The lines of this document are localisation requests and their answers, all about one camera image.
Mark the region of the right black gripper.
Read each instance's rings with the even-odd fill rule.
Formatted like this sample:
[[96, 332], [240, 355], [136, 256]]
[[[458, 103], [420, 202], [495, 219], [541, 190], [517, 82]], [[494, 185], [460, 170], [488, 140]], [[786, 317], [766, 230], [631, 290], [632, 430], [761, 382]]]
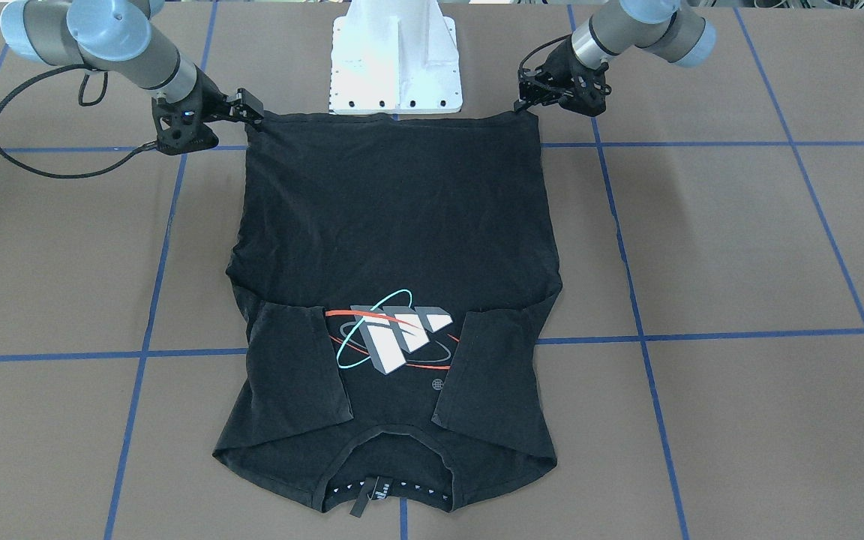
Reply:
[[155, 149], [166, 156], [212, 149], [219, 138], [207, 124], [213, 121], [260, 126], [264, 120], [264, 105], [249, 90], [238, 88], [227, 96], [215, 82], [196, 69], [196, 82], [188, 96], [175, 103], [164, 97], [155, 98], [151, 105], [155, 122]]

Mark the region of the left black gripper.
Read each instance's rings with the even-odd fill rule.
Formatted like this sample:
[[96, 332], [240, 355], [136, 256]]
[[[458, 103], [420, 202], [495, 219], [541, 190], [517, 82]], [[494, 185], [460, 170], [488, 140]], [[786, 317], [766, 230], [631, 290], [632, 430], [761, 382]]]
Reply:
[[606, 110], [605, 99], [611, 94], [605, 81], [608, 68], [609, 64], [596, 69], [582, 64], [572, 50], [572, 40], [562, 37], [544, 64], [535, 68], [519, 66], [519, 96], [514, 102], [514, 112], [558, 105], [582, 116], [600, 116]]

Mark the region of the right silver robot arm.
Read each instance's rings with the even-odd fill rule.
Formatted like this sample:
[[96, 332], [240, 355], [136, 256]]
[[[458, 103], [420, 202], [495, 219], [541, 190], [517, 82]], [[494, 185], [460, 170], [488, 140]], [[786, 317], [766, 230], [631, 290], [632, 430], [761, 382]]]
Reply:
[[155, 149], [168, 156], [212, 149], [213, 121], [258, 125], [262, 102], [218, 86], [153, 24], [161, 1], [11, 1], [0, 30], [11, 51], [55, 68], [120, 73], [151, 97]]

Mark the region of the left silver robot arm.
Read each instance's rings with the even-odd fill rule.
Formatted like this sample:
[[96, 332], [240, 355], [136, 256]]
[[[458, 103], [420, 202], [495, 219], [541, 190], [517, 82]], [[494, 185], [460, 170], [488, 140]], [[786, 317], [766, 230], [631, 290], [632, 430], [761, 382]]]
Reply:
[[557, 105], [594, 119], [607, 109], [613, 89], [606, 72], [634, 47], [670, 65], [693, 68], [717, 41], [713, 22], [683, 1], [609, 1], [569, 35], [528, 52], [517, 69], [515, 113]]

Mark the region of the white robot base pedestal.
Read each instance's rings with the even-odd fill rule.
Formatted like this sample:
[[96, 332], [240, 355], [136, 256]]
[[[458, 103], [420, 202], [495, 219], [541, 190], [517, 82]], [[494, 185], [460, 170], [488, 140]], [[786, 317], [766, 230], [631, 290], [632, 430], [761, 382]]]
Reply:
[[437, 1], [353, 1], [332, 24], [332, 114], [450, 114], [463, 106], [456, 25]]

